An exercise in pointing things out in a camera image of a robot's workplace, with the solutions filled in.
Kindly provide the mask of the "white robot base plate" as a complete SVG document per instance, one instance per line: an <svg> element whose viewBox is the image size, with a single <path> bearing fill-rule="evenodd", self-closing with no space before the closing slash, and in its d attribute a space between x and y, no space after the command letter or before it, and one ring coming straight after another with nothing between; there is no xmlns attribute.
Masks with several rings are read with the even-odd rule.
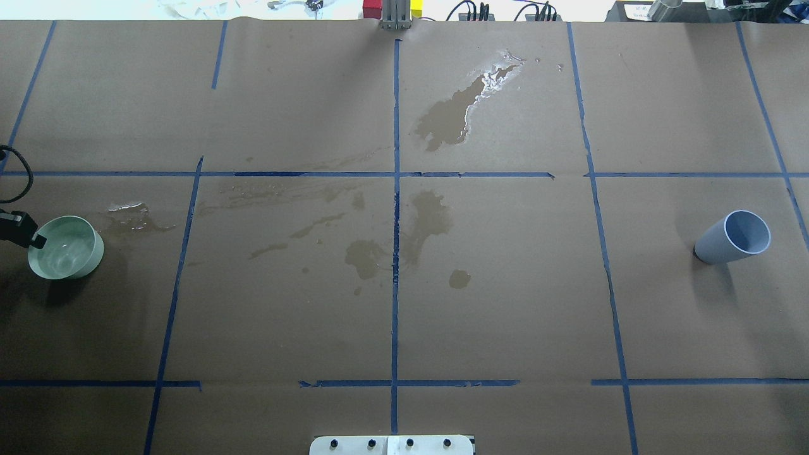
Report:
<svg viewBox="0 0 809 455"><path fill-rule="evenodd" d="M335 435L316 437L309 454L476 454L473 437L447 435Z"/></svg>

